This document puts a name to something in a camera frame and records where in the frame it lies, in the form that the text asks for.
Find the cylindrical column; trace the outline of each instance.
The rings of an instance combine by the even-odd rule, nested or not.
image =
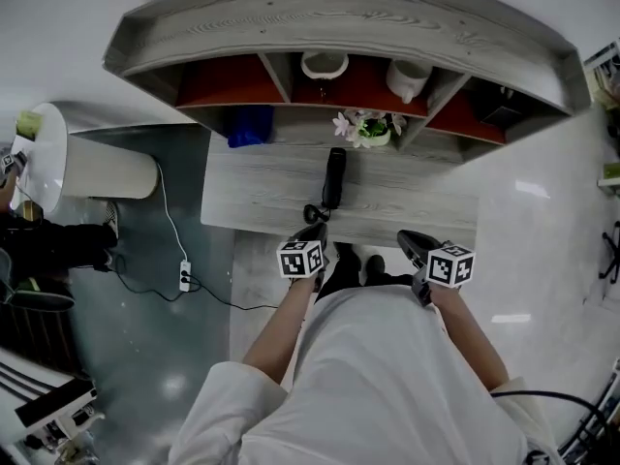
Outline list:
[[[63,195],[142,199],[158,175],[150,155],[68,135]]]

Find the white wall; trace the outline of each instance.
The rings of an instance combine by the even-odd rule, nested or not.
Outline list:
[[[150,0],[0,0],[0,140],[17,111],[66,102],[70,129],[184,122],[101,67],[121,16]],[[620,0],[500,0],[557,29],[583,57],[620,35]]]

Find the hand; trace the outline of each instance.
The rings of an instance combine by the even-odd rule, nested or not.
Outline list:
[[[24,152],[20,151],[13,156],[13,159],[15,160],[14,167],[17,170],[17,177],[20,177],[28,163],[28,158]]]
[[[318,293],[321,290],[321,286],[323,285],[324,277],[325,270],[321,269],[319,272],[310,277],[291,279],[291,288],[293,287],[293,285],[299,285],[302,288],[308,287],[310,289],[310,293]]]
[[[462,301],[457,288],[446,288],[445,286],[430,282],[428,284],[430,286],[430,300],[440,310]]]

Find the gray wood grain surface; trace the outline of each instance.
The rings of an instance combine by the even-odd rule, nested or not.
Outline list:
[[[163,15],[136,36],[124,74],[308,48],[428,60],[572,109],[560,58],[547,48],[485,17],[419,0],[232,0]]]
[[[321,202],[329,149],[336,145],[350,147],[333,135],[325,114],[315,122],[296,122],[295,108],[276,110],[271,144],[229,149],[213,135],[201,221],[294,233],[304,226],[303,206]],[[329,221],[334,239],[396,246],[396,233],[412,229],[474,245],[478,199],[460,194],[450,182],[454,164],[436,160],[436,154],[399,153],[393,146],[349,149],[347,156],[341,206]]]

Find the white mug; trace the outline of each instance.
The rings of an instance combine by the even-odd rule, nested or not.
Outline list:
[[[404,104],[410,104],[421,93],[432,71],[433,66],[424,62],[392,60],[387,69],[387,87]]]
[[[349,67],[349,55],[329,51],[304,51],[301,70],[311,79],[336,79]]]

